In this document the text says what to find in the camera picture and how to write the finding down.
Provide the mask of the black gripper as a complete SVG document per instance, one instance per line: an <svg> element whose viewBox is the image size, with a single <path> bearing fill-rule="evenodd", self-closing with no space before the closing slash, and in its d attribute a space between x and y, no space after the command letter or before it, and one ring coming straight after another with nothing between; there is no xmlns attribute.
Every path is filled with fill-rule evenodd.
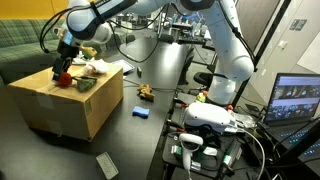
<svg viewBox="0 0 320 180"><path fill-rule="evenodd" d="M79 52L79 48L68 45L64 41L60 40L57 47L57 52L60 54L60 58L55 60L55 63L52 67L53 81L59 80L62 71L68 71L69 67L72 65L73 59Z"/></svg>

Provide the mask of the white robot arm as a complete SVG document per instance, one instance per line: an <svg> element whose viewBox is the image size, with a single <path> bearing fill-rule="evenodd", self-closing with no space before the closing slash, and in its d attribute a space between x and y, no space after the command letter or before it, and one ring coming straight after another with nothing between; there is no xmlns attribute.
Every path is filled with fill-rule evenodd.
<svg viewBox="0 0 320 180"><path fill-rule="evenodd" d="M208 39L218 58L207 99L215 104L227 104L236 83L248 80L254 72L254 57L242 36L234 0L68 0L62 12L65 20L58 31L60 57L53 66L53 79L58 80L68 70L83 42L110 39L108 22L114 16L148 15L169 4L203 15Z"/></svg>

